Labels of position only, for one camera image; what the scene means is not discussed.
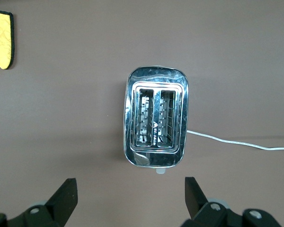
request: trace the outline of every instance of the oven mitt thumb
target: oven mitt thumb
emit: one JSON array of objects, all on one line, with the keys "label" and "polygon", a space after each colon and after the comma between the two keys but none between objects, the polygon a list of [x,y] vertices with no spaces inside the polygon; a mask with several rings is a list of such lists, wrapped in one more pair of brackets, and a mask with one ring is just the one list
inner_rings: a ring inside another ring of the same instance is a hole
[{"label": "oven mitt thumb", "polygon": [[12,65],[14,50],[13,15],[0,11],[0,68],[3,70]]}]

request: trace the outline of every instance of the white cable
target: white cable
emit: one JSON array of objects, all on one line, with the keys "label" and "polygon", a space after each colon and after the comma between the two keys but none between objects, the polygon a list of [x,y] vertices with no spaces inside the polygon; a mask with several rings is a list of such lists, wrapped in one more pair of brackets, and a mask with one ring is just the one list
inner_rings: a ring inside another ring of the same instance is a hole
[{"label": "white cable", "polygon": [[190,131],[190,130],[187,130],[187,132],[194,134],[194,135],[197,135],[197,136],[203,136],[203,137],[211,138],[213,140],[217,140],[217,141],[220,141],[220,142],[223,142],[223,143],[240,144],[240,145],[250,146],[250,147],[254,147],[254,148],[258,148],[258,149],[262,149],[262,150],[284,150],[284,148],[266,148],[266,147],[262,147],[262,146],[251,144],[251,143],[237,142],[237,141],[231,141],[231,140],[222,140],[222,139],[219,139],[219,138],[214,137],[214,136],[210,136],[210,135],[206,135],[206,134],[202,134],[202,133]]}]

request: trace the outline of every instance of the toaster heating element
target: toaster heating element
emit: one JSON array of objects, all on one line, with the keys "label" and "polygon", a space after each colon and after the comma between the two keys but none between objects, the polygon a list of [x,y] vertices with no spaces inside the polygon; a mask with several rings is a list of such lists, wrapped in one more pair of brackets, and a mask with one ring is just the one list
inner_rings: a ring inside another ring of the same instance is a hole
[{"label": "toaster heating element", "polygon": [[188,82],[179,70],[141,67],[130,74],[124,105],[124,153],[136,166],[167,168],[183,157]]}]

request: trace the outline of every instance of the oven mitt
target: oven mitt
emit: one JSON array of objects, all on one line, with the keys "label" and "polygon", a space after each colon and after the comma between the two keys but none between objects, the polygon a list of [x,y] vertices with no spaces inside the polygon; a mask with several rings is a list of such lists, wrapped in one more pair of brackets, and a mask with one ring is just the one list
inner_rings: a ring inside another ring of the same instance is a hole
[{"label": "oven mitt", "polygon": [[14,58],[14,18],[11,13],[0,11],[0,68],[8,69]]}]

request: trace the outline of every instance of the quilted yellow fabric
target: quilted yellow fabric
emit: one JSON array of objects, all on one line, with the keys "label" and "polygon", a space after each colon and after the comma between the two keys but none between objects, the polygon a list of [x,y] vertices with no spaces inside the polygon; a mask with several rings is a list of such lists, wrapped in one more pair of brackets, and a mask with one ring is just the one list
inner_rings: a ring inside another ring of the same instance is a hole
[{"label": "quilted yellow fabric", "polygon": [[9,12],[0,11],[0,68],[11,66],[14,57],[14,19]]}]

